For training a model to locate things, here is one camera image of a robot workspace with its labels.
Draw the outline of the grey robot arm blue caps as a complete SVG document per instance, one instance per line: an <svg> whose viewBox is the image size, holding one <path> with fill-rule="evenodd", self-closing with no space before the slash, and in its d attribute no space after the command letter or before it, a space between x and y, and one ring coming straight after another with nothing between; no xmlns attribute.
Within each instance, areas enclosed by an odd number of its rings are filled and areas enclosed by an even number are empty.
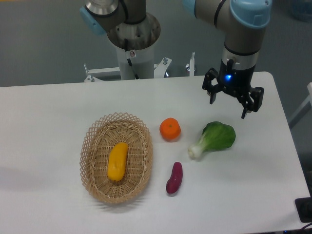
<svg viewBox="0 0 312 234"><path fill-rule="evenodd" d="M202 88L214 102L217 93L236 98L243 115L257 112L264 89L251 80L271 18L270 0L185 0L183 6L195 18L225 32L219 70L211 68ZM146 10L144 0L87 0L80 8L86 25L97 35L106 35L115 47L123 80L155 78L154 46L161 27Z"/></svg>

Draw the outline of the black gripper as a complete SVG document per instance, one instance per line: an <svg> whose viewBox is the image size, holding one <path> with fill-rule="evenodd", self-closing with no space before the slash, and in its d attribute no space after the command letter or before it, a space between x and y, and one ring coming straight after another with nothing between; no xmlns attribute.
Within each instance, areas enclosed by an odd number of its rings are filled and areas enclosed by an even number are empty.
<svg viewBox="0 0 312 234"><path fill-rule="evenodd" d="M207 91L210 96L209 103L213 104L216 94L222 90L232 97L241 98L240 103L243 106L242 119L248 113L256 113L262 105L264 88L251 87L254 69L255 66L244 70L237 70L232 67L228 72L227 64L224 62L221 62L219 73L215 68L210 68L205 74L202 84L202 89ZM216 85L212 85L214 79L218 81Z"/></svg>

